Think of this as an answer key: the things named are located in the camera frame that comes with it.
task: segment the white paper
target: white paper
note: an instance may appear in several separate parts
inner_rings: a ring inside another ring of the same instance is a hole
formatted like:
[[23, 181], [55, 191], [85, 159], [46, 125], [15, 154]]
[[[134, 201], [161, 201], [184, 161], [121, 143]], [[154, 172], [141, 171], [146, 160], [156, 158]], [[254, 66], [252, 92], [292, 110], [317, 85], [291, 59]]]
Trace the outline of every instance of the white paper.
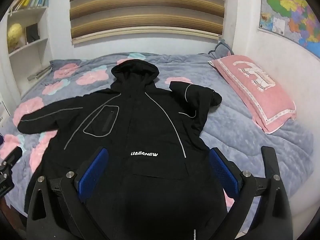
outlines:
[[280, 35], [284, 35], [285, 20], [273, 17], [272, 31]]
[[3, 127], [4, 122], [9, 117], [9, 113], [7, 112], [7, 109], [5, 109], [4, 103], [0, 101], [0, 127]]

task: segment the bed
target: bed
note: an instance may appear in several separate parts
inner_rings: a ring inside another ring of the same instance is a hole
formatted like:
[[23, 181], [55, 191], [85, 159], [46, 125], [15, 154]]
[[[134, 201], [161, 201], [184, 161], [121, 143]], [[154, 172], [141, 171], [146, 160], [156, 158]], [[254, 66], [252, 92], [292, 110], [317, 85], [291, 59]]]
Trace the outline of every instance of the bed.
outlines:
[[[288, 196], [292, 196], [313, 172], [313, 135], [297, 121], [289, 119], [279, 130], [265, 134], [252, 121], [252, 116], [239, 96], [208, 63], [223, 53], [196, 55], [158, 55], [150, 53], [121, 53], [92, 60], [53, 60], [53, 71], [35, 86], [18, 106], [15, 114], [0, 133], [5, 137], [0, 157], [4, 158], [15, 146], [23, 150], [22, 158], [13, 167], [15, 188], [6, 196], [7, 205], [24, 213], [24, 198], [32, 173], [39, 165], [42, 155], [55, 132], [25, 135], [17, 130], [20, 118], [52, 102], [82, 96], [110, 87], [115, 65], [133, 58], [146, 60], [159, 68], [155, 80], [158, 88], [169, 89], [170, 81], [184, 81], [217, 91], [223, 98], [218, 108], [209, 112], [202, 140], [208, 147], [218, 147], [228, 160], [241, 170], [249, 170], [254, 176], [264, 177], [261, 146], [273, 147], [277, 153], [280, 175]], [[246, 231], [253, 219], [259, 198], [256, 197], [242, 226]], [[233, 200], [226, 196], [230, 209]]]

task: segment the striped roller blind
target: striped roller blind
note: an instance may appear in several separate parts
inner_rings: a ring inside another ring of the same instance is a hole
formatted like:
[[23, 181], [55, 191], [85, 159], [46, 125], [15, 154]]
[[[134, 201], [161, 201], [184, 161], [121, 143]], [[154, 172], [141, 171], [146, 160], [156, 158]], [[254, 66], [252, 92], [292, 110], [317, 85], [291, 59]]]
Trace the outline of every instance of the striped roller blind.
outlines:
[[123, 33], [222, 34], [224, 0], [70, 0], [73, 43]]

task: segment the metal bolt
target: metal bolt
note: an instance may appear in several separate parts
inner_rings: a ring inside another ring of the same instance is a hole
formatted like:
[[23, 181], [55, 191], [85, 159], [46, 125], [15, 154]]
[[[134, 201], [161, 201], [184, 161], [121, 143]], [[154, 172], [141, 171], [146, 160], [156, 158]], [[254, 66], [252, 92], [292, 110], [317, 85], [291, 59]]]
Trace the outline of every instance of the metal bolt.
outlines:
[[38, 178], [38, 182], [43, 182], [44, 181], [44, 176], [40, 176], [39, 178]]
[[69, 171], [67, 172], [66, 176], [68, 179], [72, 178], [75, 175], [75, 173], [73, 171]]
[[279, 181], [279, 180], [281, 179], [280, 176], [277, 175], [277, 174], [273, 175], [273, 178], [274, 178], [276, 181]]
[[250, 171], [242, 171], [242, 174], [245, 177], [250, 177], [251, 176], [251, 172]]

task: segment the jacket hood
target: jacket hood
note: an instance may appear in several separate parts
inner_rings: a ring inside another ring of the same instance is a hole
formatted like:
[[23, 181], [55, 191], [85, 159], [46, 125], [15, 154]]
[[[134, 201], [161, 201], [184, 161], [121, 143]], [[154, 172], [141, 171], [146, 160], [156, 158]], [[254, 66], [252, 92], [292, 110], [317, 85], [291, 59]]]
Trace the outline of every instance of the jacket hood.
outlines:
[[122, 84], [145, 86], [159, 75], [159, 70], [155, 65], [146, 61], [131, 59], [112, 68], [111, 73]]

